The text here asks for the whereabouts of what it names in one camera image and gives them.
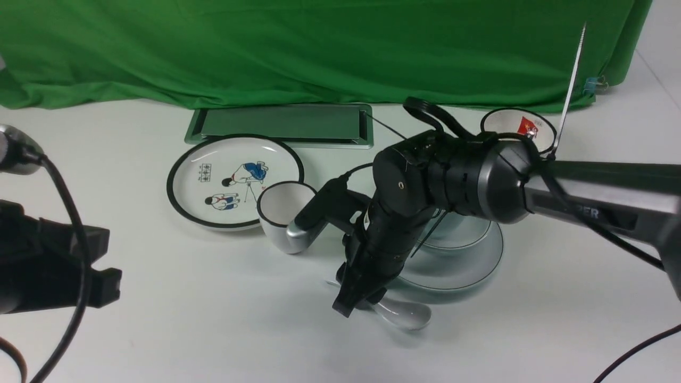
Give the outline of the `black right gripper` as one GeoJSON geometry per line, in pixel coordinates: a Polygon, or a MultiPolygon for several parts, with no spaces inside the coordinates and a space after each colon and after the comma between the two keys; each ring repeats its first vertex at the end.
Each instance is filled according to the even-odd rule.
{"type": "Polygon", "coordinates": [[[405,216],[394,211],[379,197],[372,198],[354,235],[348,241],[347,260],[340,289],[331,306],[344,318],[353,311],[371,310],[387,293],[387,286],[404,269],[435,207],[405,216]]]}

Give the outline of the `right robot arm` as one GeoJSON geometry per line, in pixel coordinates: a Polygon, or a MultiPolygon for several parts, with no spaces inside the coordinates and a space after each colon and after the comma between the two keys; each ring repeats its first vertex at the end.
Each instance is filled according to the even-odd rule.
{"type": "Polygon", "coordinates": [[[436,210],[512,224],[529,214],[590,228],[663,271],[679,294],[678,164],[542,159],[517,134],[474,140],[426,131],[373,160],[367,224],[347,240],[333,309],[379,301],[436,210]]]}

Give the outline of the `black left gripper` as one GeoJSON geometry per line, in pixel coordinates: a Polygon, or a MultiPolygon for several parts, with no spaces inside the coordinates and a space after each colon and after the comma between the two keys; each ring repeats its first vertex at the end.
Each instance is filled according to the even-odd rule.
{"type": "Polygon", "coordinates": [[[2,201],[1,313],[73,307],[81,281],[81,251],[70,224],[32,218],[2,201]]]}

